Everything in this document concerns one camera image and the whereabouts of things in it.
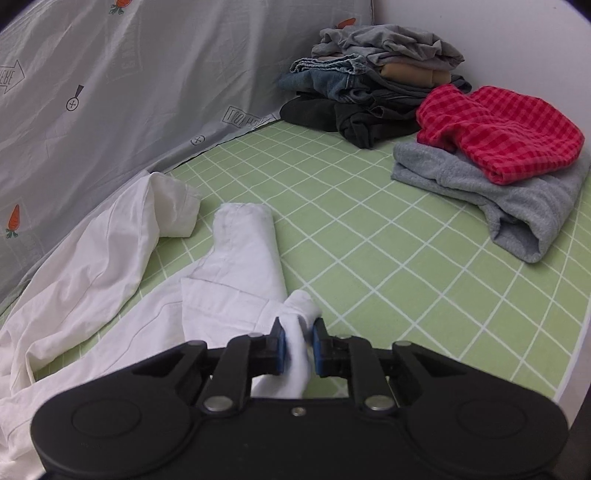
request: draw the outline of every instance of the blue jeans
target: blue jeans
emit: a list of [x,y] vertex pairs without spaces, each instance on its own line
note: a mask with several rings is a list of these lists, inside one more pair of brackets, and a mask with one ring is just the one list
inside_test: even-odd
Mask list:
[[[459,75],[452,76],[452,84],[464,93],[472,89],[472,86]],[[417,106],[433,90],[386,80],[371,68],[357,75],[338,70],[312,68],[302,72],[286,73],[279,78],[277,85],[282,90],[319,93],[341,103],[360,104],[372,103],[374,93],[385,90],[383,98],[387,97],[397,102],[407,100]]]
[[370,67],[365,58],[361,55],[347,55],[344,57],[337,57],[331,60],[319,60],[313,58],[304,58],[296,60],[291,64],[290,72],[297,73],[305,70],[329,70],[342,73],[350,73],[351,75],[360,75],[366,73]]

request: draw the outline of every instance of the green bedsheet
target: green bedsheet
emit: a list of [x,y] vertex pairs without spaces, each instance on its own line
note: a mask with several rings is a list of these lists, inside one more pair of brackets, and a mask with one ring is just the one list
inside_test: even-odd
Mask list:
[[[494,245],[480,210],[390,180],[392,143],[359,150],[339,134],[276,122],[170,175],[201,190],[193,235],[161,239],[118,318],[38,372],[79,358],[142,296],[212,245],[222,202],[274,212],[288,289],[317,300],[332,334],[386,348],[409,339],[555,397],[578,354],[591,293],[591,187],[536,265]],[[315,378],[307,395],[346,394]]]

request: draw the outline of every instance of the clothes pile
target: clothes pile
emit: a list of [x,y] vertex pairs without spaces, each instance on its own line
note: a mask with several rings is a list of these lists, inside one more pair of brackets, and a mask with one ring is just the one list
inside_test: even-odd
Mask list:
[[589,173],[581,130],[542,99],[492,86],[440,86],[417,121],[417,141],[394,146],[392,179],[473,203],[494,243],[541,260]]
[[281,109],[289,123],[340,132],[359,148],[416,133],[417,108],[439,85],[468,93],[451,74],[462,54],[437,35],[398,25],[326,28],[311,57],[296,60],[280,88],[299,96]]

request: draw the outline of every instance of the gray bed tent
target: gray bed tent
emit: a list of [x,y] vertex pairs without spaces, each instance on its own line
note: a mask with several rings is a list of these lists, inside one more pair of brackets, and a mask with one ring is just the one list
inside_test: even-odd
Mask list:
[[0,32],[0,307],[138,172],[277,119],[278,75],[350,17],[369,0],[27,5]]

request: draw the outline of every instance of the red plaid shirt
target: red plaid shirt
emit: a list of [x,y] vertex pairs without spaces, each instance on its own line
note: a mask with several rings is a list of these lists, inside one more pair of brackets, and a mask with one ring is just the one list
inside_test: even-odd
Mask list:
[[417,110],[417,141],[462,150],[499,185],[567,167],[584,136],[549,103],[497,87],[464,95],[453,85],[434,89]]

